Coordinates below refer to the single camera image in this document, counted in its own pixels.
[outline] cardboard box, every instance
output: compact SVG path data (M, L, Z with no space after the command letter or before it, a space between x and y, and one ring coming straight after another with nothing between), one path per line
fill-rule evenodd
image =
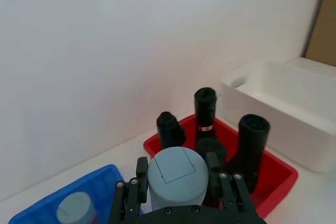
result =
M322 0L306 58L336 67L336 0Z

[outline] wall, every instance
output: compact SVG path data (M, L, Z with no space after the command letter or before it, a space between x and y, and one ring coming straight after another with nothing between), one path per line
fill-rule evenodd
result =
M0 199L299 56L317 0L0 0Z

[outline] lid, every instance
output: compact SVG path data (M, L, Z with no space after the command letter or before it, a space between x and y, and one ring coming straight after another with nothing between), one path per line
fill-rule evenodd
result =
M208 177L202 157L184 147L160 151L148 167L151 198L159 208L200 205L206 193Z
M90 196L83 192L69 195L57 209L57 219L61 224L88 224L96 214Z

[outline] blue plastic bin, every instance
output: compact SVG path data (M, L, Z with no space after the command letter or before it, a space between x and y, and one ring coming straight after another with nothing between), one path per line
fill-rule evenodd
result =
M60 224L59 204L70 194L87 193L98 212L99 224L108 222L116 182L123 180L114 165L107 165L72 182L14 216L9 224Z

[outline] red tray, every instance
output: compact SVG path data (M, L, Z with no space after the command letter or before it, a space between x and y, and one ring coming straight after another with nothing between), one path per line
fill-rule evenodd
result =
M186 142L183 146L194 150L195 115L181 120L180 125L184 128L186 135ZM225 145L228 151L228 161L237 152L238 133L218 119L215 119L215 129L218 140ZM158 135L147 139L143 147L153 157L161 150ZM264 152L259 183L251 195L260 217L264 219L286 197L297 178L298 172L293 167L268 151Z

